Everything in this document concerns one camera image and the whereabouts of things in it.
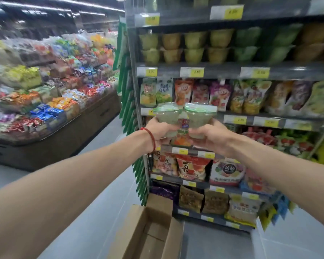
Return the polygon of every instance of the red bracelet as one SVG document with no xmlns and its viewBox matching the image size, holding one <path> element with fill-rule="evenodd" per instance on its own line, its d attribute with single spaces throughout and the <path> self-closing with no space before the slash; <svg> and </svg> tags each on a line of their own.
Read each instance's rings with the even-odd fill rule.
<svg viewBox="0 0 324 259">
<path fill-rule="evenodd" d="M 155 151 L 155 148 L 156 148 L 156 143 L 155 143 L 155 137 L 152 135 L 152 133 L 150 132 L 149 129 L 146 129 L 145 127 L 142 127 L 141 130 L 145 130 L 149 133 L 149 135 L 151 136 L 151 139 L 152 139 L 152 143 L 154 144 L 154 149 L 152 151 Z"/>
</svg>

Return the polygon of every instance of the gray floor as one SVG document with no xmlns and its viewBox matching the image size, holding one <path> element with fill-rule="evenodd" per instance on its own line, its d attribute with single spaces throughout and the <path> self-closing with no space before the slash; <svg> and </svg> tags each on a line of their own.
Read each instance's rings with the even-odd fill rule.
<svg viewBox="0 0 324 259">
<path fill-rule="evenodd" d="M 120 140 L 115 118 L 84 153 Z M 0 188 L 27 173 L 0 165 Z M 140 204 L 129 167 L 39 256 L 39 259 L 102 259 L 132 204 Z M 324 226 L 302 209 L 276 226 L 251 234 L 185 222 L 181 259 L 324 259 Z"/>
</svg>

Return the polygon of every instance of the open cardboard box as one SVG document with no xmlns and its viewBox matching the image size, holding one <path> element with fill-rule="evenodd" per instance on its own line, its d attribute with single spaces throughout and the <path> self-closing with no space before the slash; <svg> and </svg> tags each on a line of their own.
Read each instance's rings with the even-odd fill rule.
<svg viewBox="0 0 324 259">
<path fill-rule="evenodd" d="M 146 207 L 133 205 L 107 259 L 177 259 L 183 229 L 172 211 L 173 201 L 155 194 Z"/>
</svg>

